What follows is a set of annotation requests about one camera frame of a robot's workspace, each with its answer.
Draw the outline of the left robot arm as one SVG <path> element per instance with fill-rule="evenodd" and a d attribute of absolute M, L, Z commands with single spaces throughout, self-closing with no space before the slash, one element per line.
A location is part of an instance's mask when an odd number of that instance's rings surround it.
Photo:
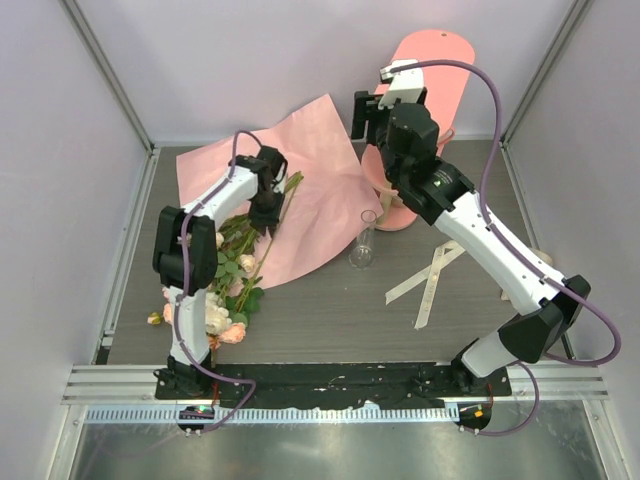
<path fill-rule="evenodd" d="M 219 377 L 211 371 L 206 293 L 218 272 L 217 228 L 244 202 L 250 225 L 273 233 L 285 200 L 288 162 L 275 148 L 237 155 L 225 175 L 183 208 L 167 206 L 157 225 L 153 270 L 168 289 L 173 340 L 167 363 L 154 372 L 160 400 L 200 399 Z"/>

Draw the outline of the cream ribbon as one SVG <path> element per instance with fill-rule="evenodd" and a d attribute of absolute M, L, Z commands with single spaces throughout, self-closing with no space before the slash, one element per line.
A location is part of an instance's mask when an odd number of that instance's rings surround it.
<path fill-rule="evenodd" d="M 539 308 L 543 298 L 551 299 L 555 295 L 550 285 L 529 271 L 501 242 L 469 244 L 469 247 L 469 255 L 498 283 L 518 313 L 531 313 Z M 414 324 L 416 330 L 424 328 L 429 321 L 441 272 L 464 252 L 465 248 L 454 240 L 438 246 L 429 266 L 386 292 L 385 304 L 388 305 L 425 281 Z"/>

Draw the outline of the purple pink wrapping paper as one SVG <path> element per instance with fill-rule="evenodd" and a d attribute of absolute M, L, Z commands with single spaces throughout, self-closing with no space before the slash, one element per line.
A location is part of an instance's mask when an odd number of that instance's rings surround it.
<path fill-rule="evenodd" d="M 179 203 L 185 205 L 212 187 L 232 152 L 253 154 L 259 143 L 278 149 L 288 161 L 288 172 L 303 176 L 274 237 L 261 238 L 255 247 L 263 263 L 260 284 L 271 288 L 332 260 L 364 230 L 364 211 L 379 215 L 382 207 L 329 95 L 256 131 L 253 138 L 229 137 L 179 155 Z"/>

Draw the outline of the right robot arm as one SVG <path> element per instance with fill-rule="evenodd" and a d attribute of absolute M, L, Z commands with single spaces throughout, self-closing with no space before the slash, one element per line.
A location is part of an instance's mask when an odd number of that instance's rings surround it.
<path fill-rule="evenodd" d="M 517 360 L 537 362 L 572 326 L 591 287 L 580 275 L 567 278 L 517 237 L 505 246 L 493 233 L 500 222 L 484 217 L 473 183 L 437 154 L 439 127 L 423 104 L 382 104 L 379 95 L 354 95 L 351 136 L 381 156 L 384 175 L 403 204 L 456 241 L 507 294 L 516 314 L 494 332 L 474 340 L 453 360 L 451 380 L 472 395 L 488 376 Z"/>

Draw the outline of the rose bouquet flowers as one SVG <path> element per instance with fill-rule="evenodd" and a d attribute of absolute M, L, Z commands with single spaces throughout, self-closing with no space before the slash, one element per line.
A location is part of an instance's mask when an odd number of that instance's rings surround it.
<path fill-rule="evenodd" d="M 205 296 L 205 330 L 214 350 L 241 342 L 250 315 L 259 311 L 264 290 L 258 273 L 267 256 L 256 252 L 260 242 L 270 249 L 273 239 L 253 228 L 246 214 L 226 220 L 217 234 L 218 270 Z"/>

